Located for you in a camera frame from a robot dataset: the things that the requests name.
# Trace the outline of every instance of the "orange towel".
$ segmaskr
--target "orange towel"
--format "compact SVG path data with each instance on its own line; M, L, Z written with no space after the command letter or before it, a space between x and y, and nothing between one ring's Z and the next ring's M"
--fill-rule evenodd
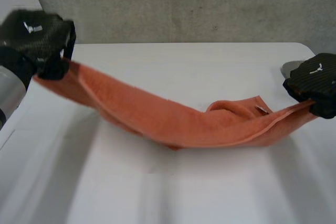
M309 113L313 101L273 113L260 97L217 101L200 112L73 61L62 80L36 81L65 98L97 109L106 120L126 131L174 150L268 146L316 118Z

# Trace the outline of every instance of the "table surface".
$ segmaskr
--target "table surface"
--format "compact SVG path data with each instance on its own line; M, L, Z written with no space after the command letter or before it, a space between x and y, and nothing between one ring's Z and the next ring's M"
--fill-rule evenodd
M295 104L297 43L77 45L74 60L201 111L260 95ZM317 119L268 148L174 152L32 83L0 132L0 223L335 223L336 130Z

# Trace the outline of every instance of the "towel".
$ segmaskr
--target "towel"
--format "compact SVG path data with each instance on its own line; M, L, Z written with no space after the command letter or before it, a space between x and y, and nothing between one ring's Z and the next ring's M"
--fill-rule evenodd
M35 80L54 93L98 110L107 121L173 150L269 146L315 119L313 101L273 112L261 97L216 101L200 112L71 61L62 80Z

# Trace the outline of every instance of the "gray wall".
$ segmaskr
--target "gray wall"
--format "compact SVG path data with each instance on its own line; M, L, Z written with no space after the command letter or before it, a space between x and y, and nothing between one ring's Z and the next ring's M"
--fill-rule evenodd
M336 52L336 0L40 0L79 43L301 42Z

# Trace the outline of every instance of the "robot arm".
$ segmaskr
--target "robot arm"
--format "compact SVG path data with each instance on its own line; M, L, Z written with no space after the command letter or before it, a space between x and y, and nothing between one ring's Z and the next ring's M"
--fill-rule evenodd
M59 80L76 40L72 21L43 11L16 10L0 26L0 129L25 96L34 75Z

